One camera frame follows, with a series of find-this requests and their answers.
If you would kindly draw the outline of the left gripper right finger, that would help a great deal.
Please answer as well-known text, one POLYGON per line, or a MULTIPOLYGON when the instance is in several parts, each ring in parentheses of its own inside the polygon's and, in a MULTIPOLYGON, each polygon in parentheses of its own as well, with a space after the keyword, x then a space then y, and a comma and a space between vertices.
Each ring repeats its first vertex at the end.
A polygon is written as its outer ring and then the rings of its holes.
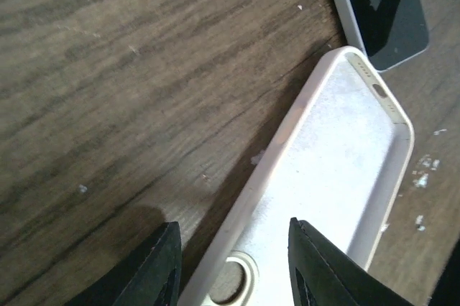
POLYGON ((409 305, 309 222, 290 219, 288 264, 295 305, 409 305))

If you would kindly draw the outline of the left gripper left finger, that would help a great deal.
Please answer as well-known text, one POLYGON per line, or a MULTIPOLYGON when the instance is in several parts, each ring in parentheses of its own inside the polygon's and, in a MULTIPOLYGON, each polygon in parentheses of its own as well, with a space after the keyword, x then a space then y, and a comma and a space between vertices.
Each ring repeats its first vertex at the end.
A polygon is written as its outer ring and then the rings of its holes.
POLYGON ((182 248, 179 223, 163 223, 69 305, 176 305, 182 248))

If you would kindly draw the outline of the black phone silver edge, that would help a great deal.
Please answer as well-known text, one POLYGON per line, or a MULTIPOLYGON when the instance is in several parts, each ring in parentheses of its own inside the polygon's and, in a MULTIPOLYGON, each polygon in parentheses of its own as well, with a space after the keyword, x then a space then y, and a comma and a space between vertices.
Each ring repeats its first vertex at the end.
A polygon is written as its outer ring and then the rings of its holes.
POLYGON ((429 32, 421 0, 333 0, 348 45, 387 71, 424 52, 429 32))

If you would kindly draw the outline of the beige phone case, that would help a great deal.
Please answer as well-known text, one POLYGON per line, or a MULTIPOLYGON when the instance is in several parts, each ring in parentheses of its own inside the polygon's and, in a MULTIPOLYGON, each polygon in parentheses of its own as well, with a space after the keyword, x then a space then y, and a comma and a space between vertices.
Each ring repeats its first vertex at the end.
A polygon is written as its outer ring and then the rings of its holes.
POLYGON ((254 168, 179 297, 211 305, 227 262, 246 275, 236 305, 296 305, 306 282, 292 218, 368 269, 414 146, 413 125, 368 58, 327 52, 254 168))

